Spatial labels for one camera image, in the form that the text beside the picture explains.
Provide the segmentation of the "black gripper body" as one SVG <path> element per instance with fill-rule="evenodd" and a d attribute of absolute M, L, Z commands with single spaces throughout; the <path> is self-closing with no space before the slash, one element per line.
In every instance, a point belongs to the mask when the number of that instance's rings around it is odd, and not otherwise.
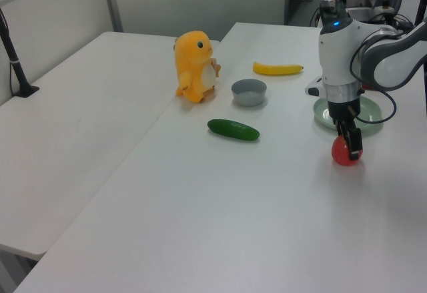
<path fill-rule="evenodd" d="M 344 103 L 328 101 L 328 111 L 337 128 L 353 128 L 356 126 L 354 118 L 360 114 L 360 100 L 354 99 Z"/>

